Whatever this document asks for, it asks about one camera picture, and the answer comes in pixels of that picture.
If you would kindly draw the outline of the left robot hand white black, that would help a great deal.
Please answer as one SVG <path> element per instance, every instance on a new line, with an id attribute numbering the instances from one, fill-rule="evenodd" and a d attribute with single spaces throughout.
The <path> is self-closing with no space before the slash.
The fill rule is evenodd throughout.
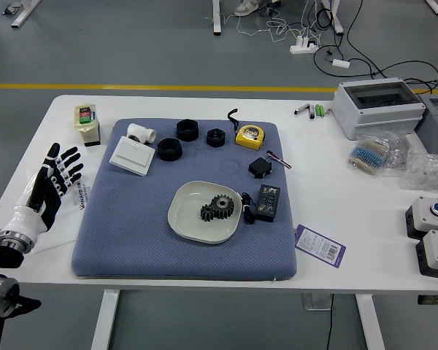
<path id="1" fill-rule="evenodd" d="M 30 249 L 53 226 L 62 197 L 81 178 L 80 157 L 77 147 L 61 153 L 60 144 L 51 146 L 18 199 L 12 219 L 1 230 L 0 242 L 19 241 Z"/>

